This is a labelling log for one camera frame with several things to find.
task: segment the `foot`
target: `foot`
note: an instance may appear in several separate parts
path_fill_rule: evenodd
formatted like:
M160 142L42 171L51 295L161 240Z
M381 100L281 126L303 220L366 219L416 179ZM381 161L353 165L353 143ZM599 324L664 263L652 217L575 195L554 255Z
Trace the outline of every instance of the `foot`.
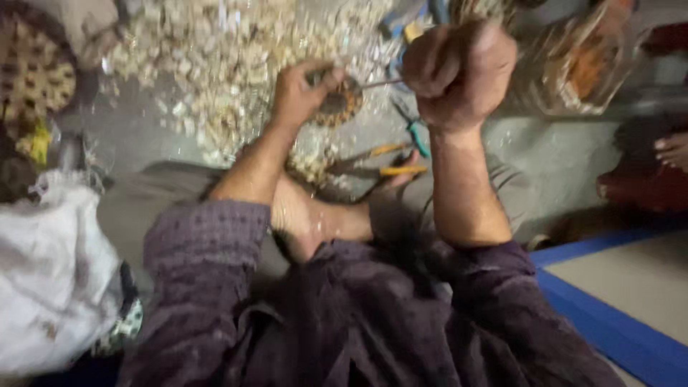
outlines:
M403 166L418 161L414 150ZM399 175L384 180L375 191L392 189L413 180L413 175ZM296 263L306 263L320 246L333 239L372 240L368 204L333 205L314 199L287 173L277 181L275 199L272 201L272 230L285 242L291 258Z
M657 150L657 160L661 160L662 164L688 172L688 133L657 140L654 149Z

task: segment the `clear plastic bag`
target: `clear plastic bag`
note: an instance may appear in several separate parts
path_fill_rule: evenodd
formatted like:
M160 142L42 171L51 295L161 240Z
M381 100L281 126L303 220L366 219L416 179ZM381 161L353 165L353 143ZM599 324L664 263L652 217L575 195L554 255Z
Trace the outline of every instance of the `clear plastic bag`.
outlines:
M629 19L630 10L606 1L528 39L519 47L508 103L529 114L602 114L637 57Z

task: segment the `person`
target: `person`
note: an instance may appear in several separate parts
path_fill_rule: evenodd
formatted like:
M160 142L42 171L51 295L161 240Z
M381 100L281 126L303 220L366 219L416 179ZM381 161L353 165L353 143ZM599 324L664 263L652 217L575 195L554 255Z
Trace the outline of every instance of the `person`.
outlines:
M167 209L146 235L155 291L120 385L622 386L545 301L490 181L480 130L515 57L492 23L441 25L409 47L404 78L433 167L432 200L409 213L408 176L350 206L286 176L299 127L345 73L310 87L304 74L329 63L282 70L262 136L201 202ZM401 218L378 233L380 212ZM270 225L300 264L252 300Z

